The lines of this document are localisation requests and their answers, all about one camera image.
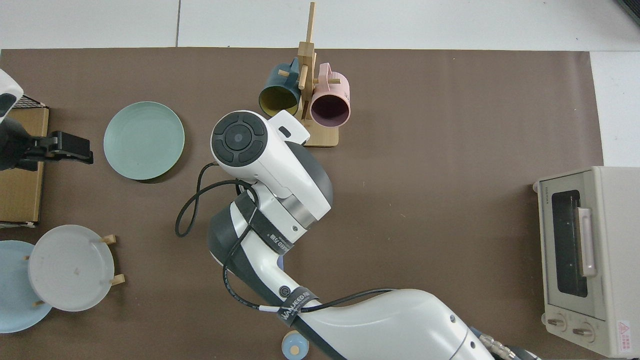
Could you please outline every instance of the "mug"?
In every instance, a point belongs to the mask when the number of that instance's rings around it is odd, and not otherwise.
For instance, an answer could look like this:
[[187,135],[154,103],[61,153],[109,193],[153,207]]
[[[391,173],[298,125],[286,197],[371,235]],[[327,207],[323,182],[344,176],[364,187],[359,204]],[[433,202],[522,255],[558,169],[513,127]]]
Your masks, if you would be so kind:
[[329,63],[320,64],[318,84],[309,108],[311,118],[324,127],[341,126],[351,116],[349,81],[341,73],[332,72]]
[[[280,75],[281,70],[288,72],[289,76]],[[290,64],[281,63],[271,70],[267,83],[258,96],[260,108],[267,115],[276,115],[280,110],[287,110],[291,115],[297,112],[300,103],[299,73],[297,58]]]

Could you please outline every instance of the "oven window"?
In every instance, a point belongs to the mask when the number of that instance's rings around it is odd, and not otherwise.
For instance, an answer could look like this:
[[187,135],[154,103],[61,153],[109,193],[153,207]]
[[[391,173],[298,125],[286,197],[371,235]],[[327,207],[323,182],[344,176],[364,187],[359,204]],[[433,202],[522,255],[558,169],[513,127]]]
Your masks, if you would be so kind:
[[579,233],[576,209],[580,192],[571,190],[551,196],[556,241],[556,274],[558,290],[579,297],[587,296],[587,278],[580,275],[578,251]]

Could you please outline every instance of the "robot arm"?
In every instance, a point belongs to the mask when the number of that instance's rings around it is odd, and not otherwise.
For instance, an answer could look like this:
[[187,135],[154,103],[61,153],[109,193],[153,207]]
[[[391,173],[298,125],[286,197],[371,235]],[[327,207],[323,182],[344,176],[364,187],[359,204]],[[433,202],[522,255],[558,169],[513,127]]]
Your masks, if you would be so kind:
[[75,160],[93,163],[89,140],[54,131],[49,136],[31,136],[22,125],[7,117],[24,95],[22,88],[0,70],[0,170],[37,170],[38,161]]
[[[287,141],[308,138],[306,130],[295,124],[298,121],[285,111],[269,121],[251,111],[235,111],[216,124],[211,138],[220,166],[253,184],[259,214],[266,220],[251,216],[255,205],[247,192],[241,194],[211,219],[209,250],[219,263],[228,263],[269,310],[315,298],[276,261],[330,209],[333,200],[322,166],[300,142]],[[239,239],[248,223],[251,231]],[[227,259],[239,240],[241,246]],[[310,300],[303,306],[320,304]],[[355,305],[313,312],[281,311],[278,317],[332,359],[492,359],[457,315],[420,290],[390,291]]]

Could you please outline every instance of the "circular button pad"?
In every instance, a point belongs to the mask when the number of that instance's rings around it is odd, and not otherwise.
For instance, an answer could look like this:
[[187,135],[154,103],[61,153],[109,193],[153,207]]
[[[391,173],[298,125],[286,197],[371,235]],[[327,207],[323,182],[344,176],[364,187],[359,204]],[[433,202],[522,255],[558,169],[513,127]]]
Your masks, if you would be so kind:
[[222,163],[242,167],[253,163],[267,144],[267,129],[258,115],[234,111],[225,115],[213,129],[211,147]]

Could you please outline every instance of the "cable strap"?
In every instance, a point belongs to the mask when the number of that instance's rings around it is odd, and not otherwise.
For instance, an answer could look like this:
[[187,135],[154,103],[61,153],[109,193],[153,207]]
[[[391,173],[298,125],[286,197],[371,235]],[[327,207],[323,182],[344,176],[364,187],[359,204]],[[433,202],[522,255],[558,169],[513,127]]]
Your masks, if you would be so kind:
[[[244,220],[248,223],[255,209],[255,204],[246,192],[238,196],[235,202]],[[287,240],[259,209],[255,212],[250,226],[253,231],[260,236],[260,239],[262,239],[271,250],[277,252],[278,255],[284,255],[293,248],[293,243]]]
[[295,320],[298,313],[300,313],[300,309],[302,309],[307,302],[315,299],[318,299],[318,297],[309,289],[298,286],[280,306],[278,317],[290,327],[293,320]]

